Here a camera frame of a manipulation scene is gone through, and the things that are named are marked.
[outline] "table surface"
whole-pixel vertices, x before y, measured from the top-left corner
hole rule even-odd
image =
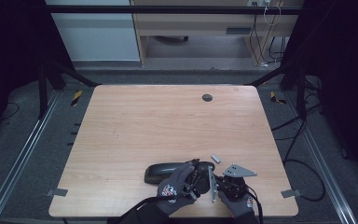
[[[211,102],[202,100],[211,94]],[[102,85],[95,88],[49,213],[53,217],[119,217],[157,186],[144,182],[152,164],[221,162],[221,175],[235,163],[257,172],[245,177],[264,216],[290,217],[296,200],[255,87],[231,85]],[[172,217],[230,217],[210,192]]]

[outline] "floor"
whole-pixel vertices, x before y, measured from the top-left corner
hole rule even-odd
[[[271,51],[280,51],[277,40]],[[150,39],[145,65],[118,66],[115,69],[79,69],[79,73],[103,84],[234,84],[249,83],[279,66],[279,61],[266,67],[255,67],[241,37],[191,36],[181,38],[153,37]],[[92,88],[68,76],[64,91],[49,90],[55,105],[46,123],[39,123],[37,83],[13,91],[7,111],[0,123],[0,223],[63,223],[50,217],[51,198],[47,189],[56,188],[71,143],[86,111]],[[317,78],[310,77],[317,83]],[[271,127],[296,116],[296,95],[280,91],[280,77],[258,87],[260,99]],[[76,107],[70,106],[76,91],[82,96]],[[287,104],[271,102],[270,93]],[[309,104],[317,105],[314,92],[308,92]],[[265,223],[358,223],[358,165],[342,158],[340,144],[331,131],[321,110],[312,111],[306,128],[296,140],[291,159],[312,167],[322,177],[326,195],[319,202],[296,198],[300,212],[295,217],[266,217]],[[37,143],[27,142],[35,126]],[[277,147],[284,157],[300,126],[294,122],[273,132]],[[317,175],[298,162],[286,164],[286,173],[293,189],[301,189],[305,197],[317,198],[323,193]],[[222,220],[173,220],[176,223],[225,223]],[[69,223],[104,223],[103,218],[68,218]]]

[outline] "wooden tabletop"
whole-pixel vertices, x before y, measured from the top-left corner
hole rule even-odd
[[[202,95],[213,99],[206,102]],[[49,213],[53,217],[119,217],[157,186],[144,182],[152,164],[174,161],[221,162],[222,175],[235,163],[257,172],[246,177],[264,216],[297,214],[278,149],[257,90],[231,85],[102,85],[95,88]],[[230,217],[211,203],[210,192],[172,217]]]

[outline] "wooden table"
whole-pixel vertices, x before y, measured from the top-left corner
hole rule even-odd
[[[211,94],[211,102],[202,99]],[[156,196],[145,169],[172,161],[232,163],[257,172],[246,183],[265,216],[294,216],[294,198],[256,88],[250,86],[99,86],[95,89],[49,213],[53,217],[119,217]],[[173,217],[230,217],[208,192]]]

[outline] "wall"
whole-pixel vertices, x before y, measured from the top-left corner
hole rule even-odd
[[[128,6],[128,0],[46,0],[48,5]],[[52,14],[74,62],[139,62],[130,14]]]

